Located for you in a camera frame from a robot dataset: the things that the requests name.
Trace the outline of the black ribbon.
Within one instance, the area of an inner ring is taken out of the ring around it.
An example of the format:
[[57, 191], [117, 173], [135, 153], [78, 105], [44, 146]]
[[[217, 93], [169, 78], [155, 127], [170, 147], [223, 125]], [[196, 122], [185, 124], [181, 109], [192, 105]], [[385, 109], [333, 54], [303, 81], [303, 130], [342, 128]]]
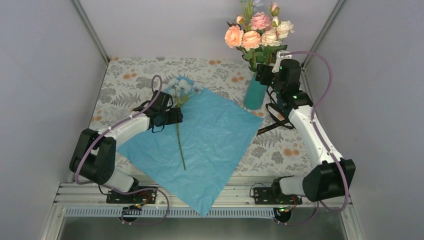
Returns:
[[294, 125], [286, 118], [286, 115], [283, 113], [283, 111], [278, 107], [277, 101], [273, 98], [274, 92], [274, 90], [270, 90], [269, 86], [266, 88], [266, 93], [270, 102], [265, 105], [265, 109], [269, 113], [274, 123], [259, 129], [256, 133], [257, 136], [274, 130], [278, 127], [283, 127], [288, 130], [293, 130], [295, 128]]

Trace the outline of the cream white rose stem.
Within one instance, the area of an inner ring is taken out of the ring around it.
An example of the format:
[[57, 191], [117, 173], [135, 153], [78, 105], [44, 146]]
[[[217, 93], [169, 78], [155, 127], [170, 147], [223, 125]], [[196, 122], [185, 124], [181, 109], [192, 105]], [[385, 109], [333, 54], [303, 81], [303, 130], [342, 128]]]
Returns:
[[266, 65], [273, 62], [276, 52], [287, 49], [283, 41], [292, 33], [294, 33], [294, 24], [290, 20], [280, 21], [277, 16], [272, 19], [271, 27], [261, 35]]

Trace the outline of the peach rose stem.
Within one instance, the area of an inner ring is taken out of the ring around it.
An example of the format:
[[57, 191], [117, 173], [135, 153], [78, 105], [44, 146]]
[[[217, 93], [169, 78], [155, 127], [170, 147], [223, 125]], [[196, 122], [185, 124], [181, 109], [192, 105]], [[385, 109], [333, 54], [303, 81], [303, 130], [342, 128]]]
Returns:
[[230, 49], [242, 53], [242, 58], [249, 63], [249, 69], [255, 73], [259, 58], [263, 56], [260, 50], [262, 38], [256, 30], [251, 30], [245, 23], [245, 18], [238, 15], [233, 23], [227, 22], [228, 29], [224, 35], [224, 42]]

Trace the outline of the pink rose stem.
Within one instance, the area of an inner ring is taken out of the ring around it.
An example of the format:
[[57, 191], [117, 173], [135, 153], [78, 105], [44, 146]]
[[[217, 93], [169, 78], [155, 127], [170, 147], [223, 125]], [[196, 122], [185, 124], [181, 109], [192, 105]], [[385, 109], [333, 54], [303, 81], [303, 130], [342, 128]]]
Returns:
[[280, 13], [280, 7], [276, 2], [272, 2], [268, 11], [269, 13], [256, 12], [251, 16], [249, 25], [252, 30], [266, 30], [272, 26], [273, 18]]

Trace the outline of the blue wrapping paper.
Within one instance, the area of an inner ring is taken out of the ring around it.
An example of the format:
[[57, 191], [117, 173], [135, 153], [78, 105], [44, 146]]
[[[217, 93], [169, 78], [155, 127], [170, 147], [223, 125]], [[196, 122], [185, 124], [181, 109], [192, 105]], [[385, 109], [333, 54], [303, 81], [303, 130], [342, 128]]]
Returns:
[[171, 81], [166, 92], [172, 93], [176, 84], [198, 91], [182, 106], [182, 122], [139, 133], [117, 152], [206, 216], [263, 119], [183, 76]]

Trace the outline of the artificial flower bouquet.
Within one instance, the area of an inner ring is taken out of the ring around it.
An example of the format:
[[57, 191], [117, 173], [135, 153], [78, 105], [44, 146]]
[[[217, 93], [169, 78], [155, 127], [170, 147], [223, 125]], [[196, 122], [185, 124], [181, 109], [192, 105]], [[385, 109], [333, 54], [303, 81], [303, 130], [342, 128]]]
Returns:
[[172, 107], [182, 112], [183, 106], [204, 89], [201, 82], [189, 83], [186, 79], [173, 79], [168, 83], [167, 93], [172, 97]]

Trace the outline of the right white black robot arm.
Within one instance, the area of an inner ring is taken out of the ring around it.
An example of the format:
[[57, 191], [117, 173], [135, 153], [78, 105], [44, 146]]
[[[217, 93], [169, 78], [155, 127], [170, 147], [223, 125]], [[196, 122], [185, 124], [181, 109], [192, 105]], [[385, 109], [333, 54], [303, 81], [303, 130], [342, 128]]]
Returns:
[[314, 166], [306, 176], [286, 176], [274, 180], [271, 198], [278, 204], [290, 196], [306, 197], [311, 202], [348, 197], [356, 166], [344, 159], [322, 128], [315, 105], [300, 89], [301, 66], [297, 60], [281, 59], [274, 66], [258, 64], [256, 81], [272, 88], [276, 105], [303, 140]]

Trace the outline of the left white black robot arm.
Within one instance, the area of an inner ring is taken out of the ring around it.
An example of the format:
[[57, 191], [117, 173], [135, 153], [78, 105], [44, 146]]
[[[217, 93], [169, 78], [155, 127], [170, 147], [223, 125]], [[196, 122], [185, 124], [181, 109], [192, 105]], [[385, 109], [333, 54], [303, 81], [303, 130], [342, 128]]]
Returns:
[[173, 97], [156, 90], [151, 100], [143, 102], [118, 123], [101, 130], [84, 129], [69, 163], [74, 180], [80, 184], [79, 178], [83, 177], [89, 183], [118, 192], [128, 203], [134, 202], [139, 197], [139, 182], [116, 168], [117, 149], [137, 134], [148, 130], [154, 133], [155, 128], [163, 130], [166, 125], [182, 121], [183, 114]]

